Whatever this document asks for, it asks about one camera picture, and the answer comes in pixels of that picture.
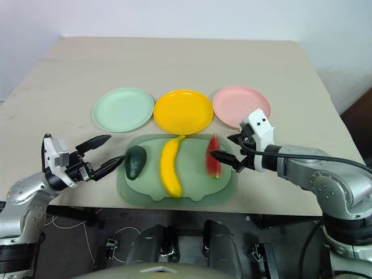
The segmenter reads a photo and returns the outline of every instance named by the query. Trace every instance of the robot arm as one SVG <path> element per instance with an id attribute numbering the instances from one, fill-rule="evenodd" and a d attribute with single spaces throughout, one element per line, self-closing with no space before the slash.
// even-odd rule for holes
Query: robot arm
<path id="1" fill-rule="evenodd" d="M 110 137 L 92 138 L 69 153 L 64 140 L 53 139 L 49 134 L 44 136 L 42 171 L 17 181 L 10 188 L 0 214 L 0 278 L 31 278 L 34 275 L 42 228 L 51 200 L 65 188 L 76 187 L 78 181 L 101 179 L 122 163 L 125 156 L 113 158 L 94 170 L 83 159 L 85 152 L 101 146 Z"/>
<path id="2" fill-rule="evenodd" d="M 276 171 L 278 176 L 315 194 L 323 211 L 324 233 L 342 256 L 372 263 L 372 172 L 353 161 L 331 158 L 319 150 L 274 145 L 273 130 L 262 110 L 244 118 L 241 132 L 228 139 L 240 145 L 243 161 L 211 151 L 237 172 L 245 167 Z"/>

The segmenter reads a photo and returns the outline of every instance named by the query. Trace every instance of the pink plate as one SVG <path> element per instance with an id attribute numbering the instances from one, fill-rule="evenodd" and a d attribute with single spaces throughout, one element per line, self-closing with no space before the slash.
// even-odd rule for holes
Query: pink plate
<path id="1" fill-rule="evenodd" d="M 213 98 L 213 110 L 225 124 L 239 129 L 245 116 L 261 109 L 270 117 L 271 106 L 258 91 L 244 86 L 229 86 L 217 92 Z"/>

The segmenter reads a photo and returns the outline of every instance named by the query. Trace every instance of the avocado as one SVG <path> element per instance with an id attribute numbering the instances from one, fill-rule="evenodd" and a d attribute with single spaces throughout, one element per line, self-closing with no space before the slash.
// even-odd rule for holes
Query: avocado
<path id="1" fill-rule="evenodd" d="M 135 145 L 127 150 L 124 165 L 129 180 L 135 180 L 139 176 L 144 169 L 146 160 L 147 153 L 145 148 Z"/>

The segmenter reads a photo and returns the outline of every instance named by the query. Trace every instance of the yellow plate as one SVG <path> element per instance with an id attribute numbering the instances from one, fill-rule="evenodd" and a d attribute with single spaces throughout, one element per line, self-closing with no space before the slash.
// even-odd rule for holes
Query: yellow plate
<path id="1" fill-rule="evenodd" d="M 153 115 L 163 130 L 176 135 L 190 135 L 209 125 L 213 106 L 200 92 L 179 89 L 163 95 L 156 102 Z"/>

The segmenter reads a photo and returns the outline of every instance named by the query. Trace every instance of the green plate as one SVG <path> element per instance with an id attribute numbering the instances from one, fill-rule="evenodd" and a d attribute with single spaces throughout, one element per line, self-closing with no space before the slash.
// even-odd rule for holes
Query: green plate
<path id="1" fill-rule="evenodd" d="M 153 99 L 144 90 L 119 88 L 102 96 L 93 107 L 94 123 L 109 132 L 129 132 L 145 124 L 153 112 Z"/>

